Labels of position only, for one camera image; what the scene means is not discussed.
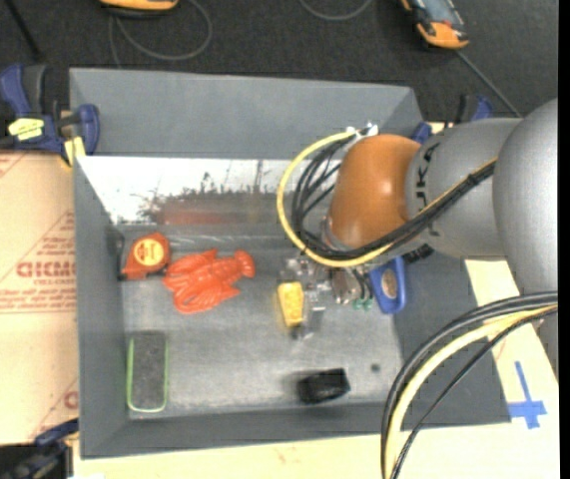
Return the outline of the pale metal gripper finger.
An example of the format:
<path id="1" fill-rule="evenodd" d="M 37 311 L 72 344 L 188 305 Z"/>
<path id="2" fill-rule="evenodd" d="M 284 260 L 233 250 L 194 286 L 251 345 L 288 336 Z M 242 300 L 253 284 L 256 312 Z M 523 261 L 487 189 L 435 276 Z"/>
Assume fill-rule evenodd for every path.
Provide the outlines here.
<path id="1" fill-rule="evenodd" d="M 283 280 L 298 281 L 304 288 L 317 288 L 322 282 L 322 266 L 306 256 L 284 259 Z"/>
<path id="2" fill-rule="evenodd" d="M 318 333 L 322 326 L 325 313 L 325 304 L 321 296 L 315 289 L 304 292 L 303 321 L 301 324 L 301 336 L 303 338 L 312 337 Z"/>

